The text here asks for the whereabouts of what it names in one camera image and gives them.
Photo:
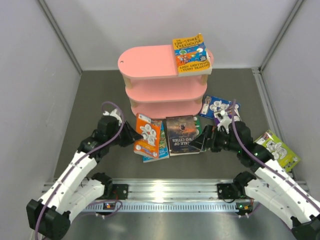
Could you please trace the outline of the orange 78-storey treehouse book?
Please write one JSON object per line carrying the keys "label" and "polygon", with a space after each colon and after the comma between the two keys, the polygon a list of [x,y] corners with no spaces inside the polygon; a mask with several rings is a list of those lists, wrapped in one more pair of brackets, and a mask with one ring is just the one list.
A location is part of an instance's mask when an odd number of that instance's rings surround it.
{"label": "orange 78-storey treehouse book", "polygon": [[159,158],[161,120],[138,113],[136,115],[135,131],[142,136],[140,140],[134,142],[133,151],[135,154],[151,159]]}

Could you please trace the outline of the dark tale of two cities book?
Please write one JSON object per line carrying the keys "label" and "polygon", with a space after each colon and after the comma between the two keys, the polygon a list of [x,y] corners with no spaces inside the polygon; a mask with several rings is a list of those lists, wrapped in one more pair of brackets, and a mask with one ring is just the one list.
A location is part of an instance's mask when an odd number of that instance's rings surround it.
{"label": "dark tale of two cities book", "polygon": [[167,117],[165,123],[171,157],[200,153],[200,150],[190,145],[199,134],[192,115]]}

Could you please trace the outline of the blue 26-storey treehouse book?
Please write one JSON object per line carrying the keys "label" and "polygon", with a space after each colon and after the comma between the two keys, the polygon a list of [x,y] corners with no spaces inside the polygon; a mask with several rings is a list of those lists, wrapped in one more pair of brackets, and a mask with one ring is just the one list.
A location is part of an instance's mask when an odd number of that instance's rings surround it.
{"label": "blue 26-storey treehouse book", "polygon": [[170,155],[169,155],[169,150],[168,150],[168,146],[167,146],[164,124],[161,123],[158,158],[151,158],[151,157],[143,156],[142,162],[149,163],[149,162],[154,162],[154,161],[158,161],[158,160],[162,160],[162,159],[167,159],[169,157],[170,157]]}

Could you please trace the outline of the yellow 130-storey treehouse book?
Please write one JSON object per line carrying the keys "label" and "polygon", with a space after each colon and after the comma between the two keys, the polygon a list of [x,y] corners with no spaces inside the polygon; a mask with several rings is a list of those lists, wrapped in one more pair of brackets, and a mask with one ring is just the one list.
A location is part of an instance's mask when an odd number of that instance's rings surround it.
{"label": "yellow 130-storey treehouse book", "polygon": [[179,77],[210,75],[212,73],[209,52],[201,33],[192,37],[174,38],[172,46]]}

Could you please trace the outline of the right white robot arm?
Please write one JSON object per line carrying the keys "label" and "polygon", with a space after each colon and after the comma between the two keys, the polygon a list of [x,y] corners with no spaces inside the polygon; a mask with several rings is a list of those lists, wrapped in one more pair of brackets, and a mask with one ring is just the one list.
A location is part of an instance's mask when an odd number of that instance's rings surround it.
{"label": "right white robot arm", "polygon": [[264,146],[253,141],[244,122],[233,122],[228,130],[206,125],[202,134],[189,144],[200,151],[235,153],[250,171],[233,179],[234,194],[265,206],[286,224],[295,239],[320,238],[320,202],[290,177]]}

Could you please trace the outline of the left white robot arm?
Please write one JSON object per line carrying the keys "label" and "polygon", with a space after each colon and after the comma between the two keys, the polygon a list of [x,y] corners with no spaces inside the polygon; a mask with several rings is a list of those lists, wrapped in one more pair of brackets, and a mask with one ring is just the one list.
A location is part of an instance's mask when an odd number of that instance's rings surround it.
{"label": "left white robot arm", "polygon": [[83,179],[109,153],[110,147],[127,147],[140,139],[142,135],[127,121],[119,116],[103,115],[97,128],[80,143],[73,159],[53,186],[38,200],[31,199],[26,205],[34,237],[41,234],[49,240],[61,240],[73,220],[87,206],[98,198],[109,198],[113,194],[112,178],[97,173],[81,187]]}

